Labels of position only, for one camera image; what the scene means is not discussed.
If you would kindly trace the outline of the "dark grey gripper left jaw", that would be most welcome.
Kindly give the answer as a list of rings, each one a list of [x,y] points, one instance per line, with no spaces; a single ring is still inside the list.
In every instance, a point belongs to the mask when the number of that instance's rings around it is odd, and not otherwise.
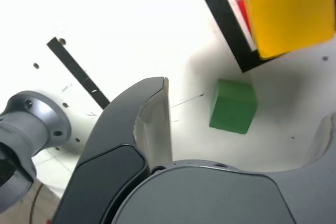
[[[99,116],[53,223],[110,223],[153,168],[172,163],[169,81],[146,78]]]

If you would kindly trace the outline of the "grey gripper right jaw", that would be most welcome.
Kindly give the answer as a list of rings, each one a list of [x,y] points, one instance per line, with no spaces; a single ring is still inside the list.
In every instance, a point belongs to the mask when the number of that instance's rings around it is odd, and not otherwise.
[[[255,173],[179,162],[136,187],[113,223],[335,223],[335,114],[301,168]]]

